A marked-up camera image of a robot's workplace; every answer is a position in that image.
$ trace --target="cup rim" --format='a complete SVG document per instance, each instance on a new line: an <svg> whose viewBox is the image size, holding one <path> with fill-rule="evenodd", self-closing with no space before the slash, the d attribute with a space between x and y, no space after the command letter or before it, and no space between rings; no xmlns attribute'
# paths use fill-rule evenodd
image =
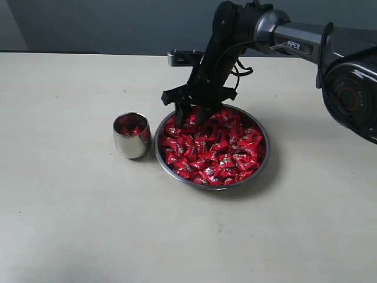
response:
<svg viewBox="0 0 377 283"><path fill-rule="evenodd" d="M120 134L118 133L118 131L115 129L115 122L120 118L120 117L123 117L125 115L129 115L129 114L136 114L136 115L139 115L140 117L142 117L145 122L146 122L146 125L145 125L145 128L144 130L140 131L140 133L138 134L133 134L132 136L125 136L123 134ZM113 132L115 132L117 135L119 135L120 137L137 137L139 136L141 133L145 132L147 129L149 128L149 121L148 119L146 118L145 115L139 113L139 112L126 112L126 113L123 113L123 114L120 114L117 118L115 118L114 122L113 122Z"/></svg>

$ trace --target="bowl rim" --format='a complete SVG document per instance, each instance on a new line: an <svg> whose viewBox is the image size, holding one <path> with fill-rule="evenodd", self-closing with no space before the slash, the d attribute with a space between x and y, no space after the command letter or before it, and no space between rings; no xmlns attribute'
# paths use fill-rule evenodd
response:
<svg viewBox="0 0 377 283"><path fill-rule="evenodd" d="M160 137L160 133L166 123L166 121L175 113L175 111L171 112L170 114L168 114L164 120L158 125L157 127L157 130L156 130L156 134L154 135L154 141L153 141L153 144L154 144L154 150L155 150L155 153L156 153L156 158L158 160L158 162L161 164L161 166L165 169L165 171L171 175L173 178L187 184L187 185L190 185L190 186L194 186L194 187L197 187L199 189L203 189L203 190L226 190L226 189L231 189L233 187L238 187L238 186L241 186L249 181L251 181L252 179L255 179L264 169L265 167L267 166L267 163L270 159L270 154L271 154L271 144L270 144L270 138L267 134L267 131L266 129L262 126L262 124L257 120L255 119L254 116L252 116L251 114L249 114L248 112L238 108L238 107L235 107L235 106L232 106L232 105L229 105L229 104L224 104L224 108L231 108L233 110L236 110L236 111L239 111L241 113L243 113L244 115L248 116L249 118L251 118L257 125L258 127L261 129L262 133L263 133L263 136L264 136L264 139L266 140L266 155L261 163L261 165L259 166L258 169L256 169L256 171L249 177L245 178L245 180L242 180L241 182L237 182L237 183L233 183L233 184L229 184L229 185L220 185L220 186L209 186L209 185L202 185L202 184L198 184L198 183L194 183L192 181L189 181L177 174L175 174L164 162L159 150L158 150L158 142L159 142L159 137Z"/></svg>

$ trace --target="stainless steel bowl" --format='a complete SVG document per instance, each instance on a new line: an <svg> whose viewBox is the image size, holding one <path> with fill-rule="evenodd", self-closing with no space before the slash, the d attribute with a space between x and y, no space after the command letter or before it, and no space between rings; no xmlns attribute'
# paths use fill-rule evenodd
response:
<svg viewBox="0 0 377 283"><path fill-rule="evenodd" d="M191 186L194 186L194 187L197 187L199 189L203 189L203 190L225 190L225 189L230 189L230 188L233 188L233 187L237 187L237 186L240 186L240 185L243 185L251 180L253 180L255 177L257 177L259 174L261 174L261 172L265 169L268 161L269 161L269 158L270 158L270 151L271 151L271 145L270 145L270 139L269 139L269 136L266 132L266 130L264 129L264 127L262 126L262 124L259 123L259 121L257 119L255 119L252 115L250 115L249 113L237 108L237 107L234 107L234 106L231 106L231 105L227 105L225 104L224 105L224 109L229 109L235 113L238 113L239 115L241 115L241 122L245 125L247 124L252 124L253 122L256 123L259 128L261 129L262 133L263 133L263 136L264 136L264 139L261 141L261 142L265 142L266 143L266 156L264 157L264 160L262 161L260 167L248 178L246 178L245 180L242 180L241 182L237 182L237 183L234 183L234 184L230 184L230 185L221 185L221 186L210 186L210 185L202 185L202 184L198 184L198 183L194 183L192 181L189 181L189 180L186 180L185 178L175 174L164 162L164 151L162 149L162 146L161 146L161 139L162 137L164 136L164 125L166 123L166 121L174 115L174 112L171 112L168 116L166 116L166 118L160 123L160 125L158 126L157 130L156 130L156 135L154 136L154 148L156 150L156 157L157 157L157 160L158 162L160 162L161 166L165 169L165 171L167 173L169 173L170 175L172 175L172 177L176 178L177 180L185 183L185 184L188 184L188 185L191 185Z"/></svg>

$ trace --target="candy wrapper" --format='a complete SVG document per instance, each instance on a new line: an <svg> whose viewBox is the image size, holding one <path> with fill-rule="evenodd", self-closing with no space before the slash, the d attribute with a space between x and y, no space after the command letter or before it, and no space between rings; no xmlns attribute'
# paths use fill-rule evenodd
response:
<svg viewBox="0 0 377 283"><path fill-rule="evenodd" d="M229 185L251 176L266 155L258 126L244 127L239 115L222 110L197 127L195 109L180 129L174 118L167 120L161 141L166 164L179 176L207 186Z"/></svg>

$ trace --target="table surface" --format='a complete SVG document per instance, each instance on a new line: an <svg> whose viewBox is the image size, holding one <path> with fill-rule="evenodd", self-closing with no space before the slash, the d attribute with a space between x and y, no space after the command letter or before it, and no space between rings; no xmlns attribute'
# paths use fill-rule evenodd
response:
<svg viewBox="0 0 377 283"><path fill-rule="evenodd" d="M208 192L113 142L127 111L154 132L190 68L0 54L0 282L375 282L377 148L326 112L315 65L242 61L255 72L229 104L260 120L272 155L247 186Z"/></svg>

